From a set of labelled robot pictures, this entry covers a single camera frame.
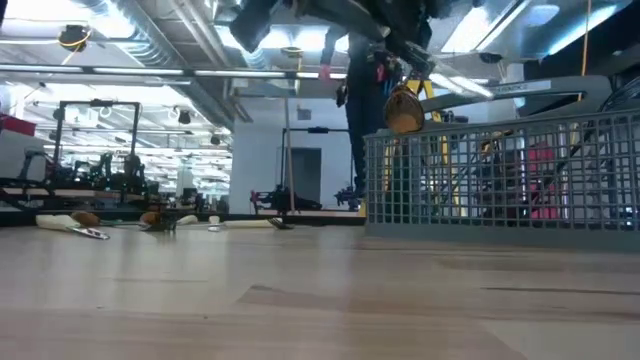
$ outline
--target white object on floor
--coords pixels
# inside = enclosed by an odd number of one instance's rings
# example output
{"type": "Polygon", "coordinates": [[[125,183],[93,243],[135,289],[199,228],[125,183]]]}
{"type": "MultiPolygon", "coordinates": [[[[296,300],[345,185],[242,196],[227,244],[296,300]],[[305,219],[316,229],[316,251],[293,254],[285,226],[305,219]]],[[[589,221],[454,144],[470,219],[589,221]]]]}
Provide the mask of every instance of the white object on floor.
{"type": "Polygon", "coordinates": [[[187,215],[176,222],[176,225],[197,224],[198,218],[195,215],[187,215]]]}
{"type": "Polygon", "coordinates": [[[36,215],[36,224],[41,229],[68,231],[69,228],[79,228],[80,223],[69,215],[36,215]]]}

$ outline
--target fluorescent light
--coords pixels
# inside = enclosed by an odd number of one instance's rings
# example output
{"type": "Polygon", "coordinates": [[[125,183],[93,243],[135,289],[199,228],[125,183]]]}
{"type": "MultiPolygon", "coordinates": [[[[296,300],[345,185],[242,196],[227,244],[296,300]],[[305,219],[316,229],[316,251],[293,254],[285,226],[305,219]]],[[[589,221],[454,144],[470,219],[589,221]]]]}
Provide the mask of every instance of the fluorescent light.
{"type": "Polygon", "coordinates": [[[106,5],[106,14],[91,18],[89,25],[92,28],[109,38],[129,38],[133,36],[136,31],[135,26],[113,2],[104,1],[101,5],[106,5]]]}
{"type": "Polygon", "coordinates": [[[336,41],[335,50],[342,53],[349,51],[349,36],[345,35],[338,39],[338,41],[336,41]]]}
{"type": "Polygon", "coordinates": [[[558,5],[541,4],[533,6],[525,15],[525,24],[530,27],[542,26],[560,12],[558,5]]]}
{"type": "Polygon", "coordinates": [[[347,74],[331,74],[329,77],[333,80],[343,80],[347,78],[347,74]]]}
{"type": "Polygon", "coordinates": [[[454,83],[456,83],[457,85],[460,85],[462,88],[464,88],[466,91],[470,91],[479,95],[482,95],[486,98],[492,98],[493,97],[493,93],[487,89],[485,89],[484,87],[476,84],[475,82],[462,77],[462,76],[454,76],[451,78],[451,81],[453,81],[454,83]]]}
{"type": "Polygon", "coordinates": [[[441,52],[470,52],[475,49],[490,30],[489,14],[487,14],[485,8],[473,8],[453,31],[447,43],[442,47],[441,52]]]}
{"type": "Polygon", "coordinates": [[[196,70],[196,76],[284,79],[284,71],[196,70]]]}
{"type": "Polygon", "coordinates": [[[184,75],[179,69],[152,69],[152,68],[94,68],[94,72],[98,74],[114,74],[114,75],[184,75]]]}
{"type": "Polygon", "coordinates": [[[302,30],[294,40],[293,46],[304,51],[322,51],[326,33],[318,29],[302,30]]]}
{"type": "MultiPolygon", "coordinates": [[[[318,73],[301,71],[296,73],[296,77],[298,79],[317,79],[318,73]]],[[[347,77],[347,74],[331,74],[332,80],[342,80],[342,79],[345,79],[346,77],[347,77]]]]}
{"type": "MultiPolygon", "coordinates": [[[[55,145],[44,145],[47,150],[53,150],[55,145]]],[[[94,146],[94,145],[64,145],[61,146],[62,151],[75,151],[86,153],[104,153],[108,151],[113,152],[129,152],[130,146],[94,146]]],[[[136,147],[136,153],[141,155],[165,155],[165,156],[181,156],[192,153],[194,155],[212,155],[212,156],[227,156],[229,152],[226,149],[217,148],[181,148],[181,152],[176,152],[175,148],[147,148],[136,147]]]]}
{"type": "Polygon", "coordinates": [[[482,40],[482,42],[475,49],[478,51],[483,51],[484,49],[486,49],[487,46],[489,46],[500,34],[502,34],[502,32],[507,28],[507,26],[511,25],[513,20],[515,20],[518,17],[518,15],[520,15],[520,13],[522,13],[524,9],[526,9],[527,6],[529,6],[530,3],[531,3],[531,0],[522,1],[515,9],[513,9],[513,11],[511,11],[509,16],[507,16],[500,23],[500,25],[498,25],[498,27],[493,29],[493,31],[491,31],[489,35],[484,40],[482,40]]]}
{"type": "MultiPolygon", "coordinates": [[[[56,131],[56,127],[55,126],[40,126],[40,125],[36,125],[36,129],[40,130],[40,131],[56,131]]],[[[117,134],[117,133],[131,133],[130,129],[98,129],[98,128],[88,128],[88,127],[63,127],[62,131],[64,132],[68,132],[68,131],[72,131],[72,132],[84,132],[84,133],[110,133],[110,134],[117,134]]],[[[138,129],[138,134],[151,134],[151,135],[187,135],[187,134],[193,134],[193,135],[211,135],[210,131],[207,130],[189,130],[189,129],[185,129],[185,130],[146,130],[146,129],[138,129]]]]}
{"type": "Polygon", "coordinates": [[[456,94],[462,94],[464,92],[463,88],[454,84],[451,80],[447,79],[442,74],[432,73],[431,75],[429,75],[429,80],[433,81],[436,85],[442,86],[443,88],[456,94]]]}
{"type": "MultiPolygon", "coordinates": [[[[599,9],[591,14],[589,18],[589,31],[594,27],[600,25],[607,20],[611,15],[616,12],[616,5],[610,5],[605,8],[599,9]]],[[[578,26],[574,27],[567,35],[557,41],[551,48],[549,48],[549,55],[553,55],[558,51],[564,49],[567,45],[578,40],[585,34],[586,19],[582,21],[578,26]]]]}
{"type": "Polygon", "coordinates": [[[0,71],[52,72],[52,73],[81,73],[78,66],[47,66],[47,65],[14,65],[0,64],[0,71]]]}

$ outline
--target pink object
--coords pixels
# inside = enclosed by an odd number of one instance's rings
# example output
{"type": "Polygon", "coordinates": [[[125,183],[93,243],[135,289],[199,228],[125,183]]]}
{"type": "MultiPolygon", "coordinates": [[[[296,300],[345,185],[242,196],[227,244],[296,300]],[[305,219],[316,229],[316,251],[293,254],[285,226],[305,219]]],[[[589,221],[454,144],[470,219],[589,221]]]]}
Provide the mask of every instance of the pink object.
{"type": "Polygon", "coordinates": [[[320,67],[320,72],[318,73],[318,78],[320,80],[331,80],[331,66],[322,65],[320,67]]]}
{"type": "Polygon", "coordinates": [[[34,136],[36,133],[36,124],[14,118],[13,116],[0,114],[0,129],[27,136],[34,136]]]}

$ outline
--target wooden floor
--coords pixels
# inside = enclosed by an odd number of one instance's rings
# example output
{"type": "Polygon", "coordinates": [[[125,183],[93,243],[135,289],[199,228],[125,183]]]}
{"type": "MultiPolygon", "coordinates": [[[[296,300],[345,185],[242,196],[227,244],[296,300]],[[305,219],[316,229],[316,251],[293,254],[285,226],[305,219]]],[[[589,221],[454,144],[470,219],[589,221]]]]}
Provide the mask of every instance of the wooden floor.
{"type": "Polygon", "coordinates": [[[640,358],[639,256],[107,231],[0,229],[0,358],[640,358]]]}

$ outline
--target white wall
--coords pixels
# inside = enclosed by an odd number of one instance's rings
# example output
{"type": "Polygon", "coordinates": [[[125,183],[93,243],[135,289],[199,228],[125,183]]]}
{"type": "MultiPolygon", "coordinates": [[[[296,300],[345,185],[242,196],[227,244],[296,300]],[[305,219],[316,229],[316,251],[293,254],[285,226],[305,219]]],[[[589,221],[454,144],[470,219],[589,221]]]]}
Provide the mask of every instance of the white wall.
{"type": "MultiPolygon", "coordinates": [[[[509,104],[480,103],[452,109],[456,115],[469,117],[470,123],[512,119],[513,102],[509,104]]],[[[229,190],[230,211],[248,214],[249,193],[271,191],[279,182],[280,144],[284,122],[284,102],[248,99],[243,105],[254,123],[236,123],[234,130],[233,168],[229,190]]],[[[347,128],[344,108],[338,109],[331,99],[290,100],[291,127],[326,126],[347,128]],[[311,121],[298,121],[296,107],[312,110],[311,121]]],[[[294,132],[293,147],[322,149],[322,179],[320,201],[327,208],[336,208],[333,195],[349,182],[351,145],[347,133],[311,135],[294,132]]]]}

